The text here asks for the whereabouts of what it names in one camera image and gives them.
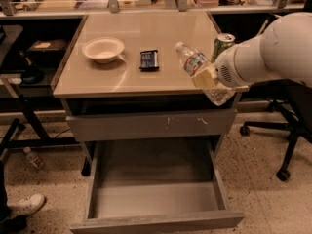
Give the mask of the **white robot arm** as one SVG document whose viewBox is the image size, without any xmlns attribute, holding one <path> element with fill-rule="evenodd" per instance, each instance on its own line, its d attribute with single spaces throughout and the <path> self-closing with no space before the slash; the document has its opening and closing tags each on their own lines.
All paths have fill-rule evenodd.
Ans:
<svg viewBox="0 0 312 234">
<path fill-rule="evenodd" d="M 275 19 L 262 34 L 226 49 L 192 76 L 197 88 L 208 89 L 217 83 L 236 88 L 279 79 L 312 86 L 312 13 Z"/>
</svg>

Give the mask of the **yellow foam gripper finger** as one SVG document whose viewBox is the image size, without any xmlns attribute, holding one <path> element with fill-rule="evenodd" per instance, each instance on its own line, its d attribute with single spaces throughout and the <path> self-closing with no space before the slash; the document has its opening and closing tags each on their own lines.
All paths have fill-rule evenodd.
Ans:
<svg viewBox="0 0 312 234">
<path fill-rule="evenodd" d="M 217 84 L 216 69 L 213 65 L 202 68 L 191 77 L 191 80 L 196 88 L 211 89 Z"/>
</svg>

